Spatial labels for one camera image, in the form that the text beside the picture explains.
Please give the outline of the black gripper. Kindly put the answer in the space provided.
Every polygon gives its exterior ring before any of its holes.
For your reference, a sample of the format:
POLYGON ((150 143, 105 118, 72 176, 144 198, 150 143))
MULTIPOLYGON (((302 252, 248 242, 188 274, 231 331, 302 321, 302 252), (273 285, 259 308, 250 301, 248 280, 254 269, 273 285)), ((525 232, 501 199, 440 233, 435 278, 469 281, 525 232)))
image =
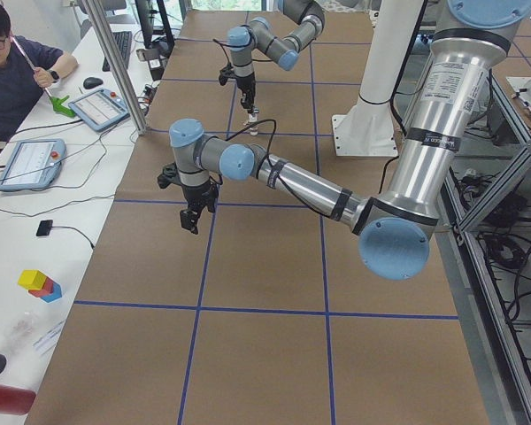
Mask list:
POLYGON ((242 92, 241 105, 247 112, 255 111, 256 80, 255 74, 246 76, 236 75, 236 86, 242 92))
POLYGON ((182 192, 187 201, 187 208, 180 210, 181 227, 191 234, 198 234, 198 221, 206 208, 210 213, 216 212, 219 198, 219 185, 213 179, 198 185, 182 185, 182 192))

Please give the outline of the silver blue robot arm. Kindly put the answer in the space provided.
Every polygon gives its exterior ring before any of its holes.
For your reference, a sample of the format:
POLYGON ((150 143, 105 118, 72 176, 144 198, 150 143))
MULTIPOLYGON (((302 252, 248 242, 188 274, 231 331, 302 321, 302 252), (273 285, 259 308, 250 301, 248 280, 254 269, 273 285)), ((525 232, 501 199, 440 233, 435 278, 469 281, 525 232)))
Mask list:
POLYGON ((219 83, 224 85, 230 79, 235 80, 242 93, 242 108, 250 116, 258 114, 253 51, 258 50, 278 67, 289 71, 299 59, 299 53, 316 40, 325 27, 324 10, 315 1, 280 1, 278 8, 296 23, 296 29, 284 37, 275 35, 263 17, 227 32, 225 50, 230 53, 230 59, 219 72, 219 83))
POLYGON ((175 223, 214 243, 217 276, 246 277, 268 267, 304 268, 325 259, 330 277, 424 282, 443 274, 435 237, 447 230, 438 198, 468 127, 481 117, 492 73, 506 60, 531 1, 441 1, 430 55, 400 96, 368 100, 405 77, 421 4, 386 2, 385 27, 365 15, 316 11, 323 27, 303 38, 290 71, 264 53, 300 28, 301 1, 278 13, 238 18, 250 41, 231 40, 220 59, 253 54, 263 119, 213 133, 195 116, 174 115, 163 134, 165 163, 155 185, 180 204, 175 223))

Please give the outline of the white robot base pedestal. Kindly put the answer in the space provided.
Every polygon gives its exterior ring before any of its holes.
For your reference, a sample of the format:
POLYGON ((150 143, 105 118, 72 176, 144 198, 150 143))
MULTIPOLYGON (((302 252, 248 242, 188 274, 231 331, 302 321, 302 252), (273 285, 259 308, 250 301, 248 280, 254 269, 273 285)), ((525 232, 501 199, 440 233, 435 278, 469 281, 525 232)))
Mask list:
POLYGON ((396 84, 419 19, 423 0, 381 2, 358 101, 332 117, 335 153, 340 157, 394 157, 397 147, 391 112, 396 84))

